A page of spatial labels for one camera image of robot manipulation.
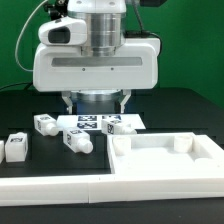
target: white foam block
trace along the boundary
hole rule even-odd
[[[23,162],[28,151],[27,134],[17,133],[9,135],[5,145],[6,162]]]

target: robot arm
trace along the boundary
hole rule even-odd
[[[147,6],[165,2],[133,1]],[[119,102],[124,109],[131,89],[156,85],[160,40],[147,35],[143,38],[138,33],[132,33],[131,38],[125,36],[125,0],[56,2],[66,4],[67,8],[58,13],[59,18],[39,29],[41,44],[33,73],[37,90],[61,91],[63,99],[74,91],[120,91],[123,94]]]

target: white cylindrical object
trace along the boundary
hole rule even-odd
[[[114,152],[116,156],[124,156],[131,152],[131,138],[119,136],[113,138]]]
[[[77,150],[79,150],[80,152],[84,152],[86,154],[89,154],[93,150],[93,144],[89,140],[87,140],[85,138],[81,138],[81,139],[78,140]]]
[[[124,126],[121,130],[121,134],[125,135],[136,135],[137,131],[131,127]]]
[[[59,129],[54,123],[49,123],[46,126],[46,132],[51,136],[56,136],[59,132]]]
[[[193,137],[190,135],[177,135],[174,137],[174,151],[188,153],[192,151]]]

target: black table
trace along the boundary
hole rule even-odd
[[[125,113],[140,114],[146,130],[138,133],[194,132],[206,134],[224,147],[224,110],[189,89],[133,91]],[[0,165],[0,177],[58,176],[110,173],[106,136],[92,131],[91,155],[74,154],[62,134],[43,137],[33,116],[66,114],[58,93],[0,93],[0,139],[26,132],[29,153],[24,163]],[[114,113],[113,103],[78,103],[78,114]],[[116,202],[99,204],[1,207],[1,223],[224,223],[222,198]]]

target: metal cylinder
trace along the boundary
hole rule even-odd
[[[82,46],[83,56],[113,56],[116,47],[124,44],[125,13],[93,14],[68,12],[68,16],[82,19],[87,24],[87,41]]]

